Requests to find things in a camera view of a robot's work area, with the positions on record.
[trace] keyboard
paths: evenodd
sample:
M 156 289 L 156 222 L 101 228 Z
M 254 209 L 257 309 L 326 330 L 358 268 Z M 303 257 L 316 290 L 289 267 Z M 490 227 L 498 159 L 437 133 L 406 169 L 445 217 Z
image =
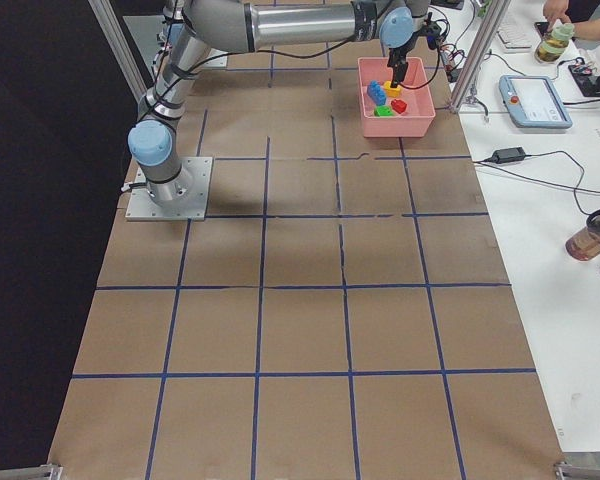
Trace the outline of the keyboard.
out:
M 505 53 L 528 52 L 534 46 L 525 30 L 509 12 L 505 13 L 497 36 Z

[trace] pink bin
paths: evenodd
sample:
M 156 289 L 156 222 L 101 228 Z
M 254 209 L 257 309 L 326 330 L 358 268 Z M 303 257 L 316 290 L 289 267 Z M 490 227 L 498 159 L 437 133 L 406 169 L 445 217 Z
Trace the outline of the pink bin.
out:
M 409 69 L 407 78 L 403 82 L 409 87 L 416 87 L 427 83 L 422 60 L 417 57 L 407 58 Z M 433 107 L 429 85 L 418 90 L 402 89 L 400 99 L 408 105 L 407 111 L 402 115 L 394 112 L 393 117 L 376 117 L 373 111 L 376 104 L 367 95 L 367 86 L 372 80 L 380 85 L 391 80 L 392 70 L 387 67 L 386 58 L 359 58 L 358 59 L 358 86 L 360 88 L 360 117 L 362 119 L 362 134 L 365 137 L 424 137 L 434 117 L 436 110 Z M 387 96 L 387 105 L 391 104 L 393 97 Z

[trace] white table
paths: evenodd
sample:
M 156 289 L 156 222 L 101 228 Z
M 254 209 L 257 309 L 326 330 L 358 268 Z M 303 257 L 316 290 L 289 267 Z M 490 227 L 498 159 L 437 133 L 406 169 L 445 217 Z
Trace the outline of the white table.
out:
M 542 20 L 541 9 L 538 0 L 512 2 L 510 7 L 520 23 L 528 26 L 528 35 L 538 41 L 533 22 Z M 461 12 L 444 12 L 452 23 L 453 41 L 471 18 L 469 0 Z M 480 22 L 474 21 L 459 48 L 469 48 Z M 497 40 L 492 48 L 502 53 Z M 540 65 L 532 52 L 503 56 L 527 74 L 555 76 L 555 65 Z M 563 58 L 574 56 L 577 49 L 571 45 Z M 555 86 L 561 98 L 582 100 L 566 65 L 560 70 Z M 563 133 L 523 131 L 502 113 L 505 109 L 497 91 L 500 76 L 510 73 L 496 58 L 483 63 L 477 86 L 478 97 L 492 112 L 488 123 L 475 108 L 461 110 L 473 159 L 488 158 L 494 150 L 506 147 L 521 146 L 527 153 L 566 150 L 586 168 L 582 187 L 600 190 L 600 108 L 569 109 L 574 125 Z M 579 177 L 578 168 L 563 155 L 527 159 L 506 168 L 567 185 L 575 185 Z M 599 452 L 600 256 L 578 262 L 564 249 L 565 241 L 584 226 L 585 217 L 568 190 L 477 169 L 562 450 Z M 600 196 L 580 194 L 579 198 L 587 211 L 600 208 Z

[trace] tablet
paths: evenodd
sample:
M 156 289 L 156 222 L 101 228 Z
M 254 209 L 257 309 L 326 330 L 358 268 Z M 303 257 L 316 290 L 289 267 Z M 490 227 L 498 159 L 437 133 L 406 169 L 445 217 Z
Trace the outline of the tablet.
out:
M 499 87 L 517 126 L 566 129 L 573 125 L 549 77 L 503 75 Z

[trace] tablet screen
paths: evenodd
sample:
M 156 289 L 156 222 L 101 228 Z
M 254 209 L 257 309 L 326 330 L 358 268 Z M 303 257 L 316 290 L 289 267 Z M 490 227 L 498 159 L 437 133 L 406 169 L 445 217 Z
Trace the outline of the tablet screen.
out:
M 541 78 L 511 79 L 525 116 L 537 122 L 560 122 L 565 118 L 546 80 Z

